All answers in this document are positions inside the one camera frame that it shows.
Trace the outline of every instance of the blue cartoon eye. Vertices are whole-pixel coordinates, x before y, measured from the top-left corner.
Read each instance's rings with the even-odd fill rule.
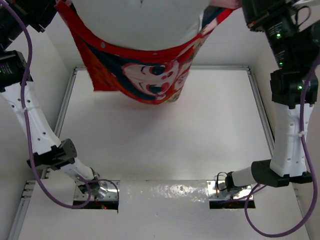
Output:
[[[165,72],[166,68],[164,66],[153,66],[153,67],[151,67],[150,70],[153,75],[158,76],[158,75],[163,74]]]

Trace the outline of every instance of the red cloth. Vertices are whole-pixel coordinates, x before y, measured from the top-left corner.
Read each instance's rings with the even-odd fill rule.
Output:
[[[95,91],[121,91],[146,104],[176,101],[200,47],[233,9],[224,8],[189,42],[158,51],[109,44],[95,36],[76,12],[60,1],[56,9],[67,24]]]

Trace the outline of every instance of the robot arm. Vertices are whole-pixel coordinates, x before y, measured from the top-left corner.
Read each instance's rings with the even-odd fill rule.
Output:
[[[21,79],[25,70],[23,55],[17,51],[0,53],[0,94],[9,103],[22,129],[26,133],[26,122],[21,105]],[[51,130],[35,94],[35,85],[29,74],[25,86],[26,107],[29,114],[33,145],[33,156],[37,169],[60,170],[71,177],[82,193],[87,193],[86,185],[78,176],[91,181],[96,173],[77,158],[77,151],[70,139],[60,141]],[[93,192],[99,190],[99,183],[90,183]]]
[[[299,32],[291,16],[300,5],[314,1],[243,0],[247,26],[265,32],[279,70],[271,74],[272,101],[276,111],[276,134],[271,160],[256,161],[243,170],[229,172],[225,179],[228,191],[252,184],[284,187],[289,183],[310,183],[301,136],[306,135],[313,105],[317,101],[318,79],[314,75],[304,102],[304,132],[300,130],[301,93],[305,77],[320,52],[320,21]]]

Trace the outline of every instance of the glossy white surface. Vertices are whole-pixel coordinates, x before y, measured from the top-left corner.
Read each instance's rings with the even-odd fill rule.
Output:
[[[45,185],[57,198],[72,203],[75,185],[67,176],[55,172]],[[36,186],[19,240],[265,240],[251,229],[242,209],[210,210],[206,186],[204,180],[124,180],[119,214],[63,209]],[[249,214],[263,231],[279,233],[301,219],[291,187],[265,189],[255,198],[257,209]],[[308,236],[303,227],[279,239]]]
[[[60,138],[117,180],[208,180],[270,159],[245,70],[191,70],[180,99],[158,106],[93,92],[79,71]]]

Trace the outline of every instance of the cartoon face print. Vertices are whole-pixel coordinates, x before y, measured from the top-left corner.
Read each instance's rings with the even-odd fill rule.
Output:
[[[179,63],[176,60],[154,66],[128,63],[122,66],[122,71],[139,91],[162,100],[175,82]]]

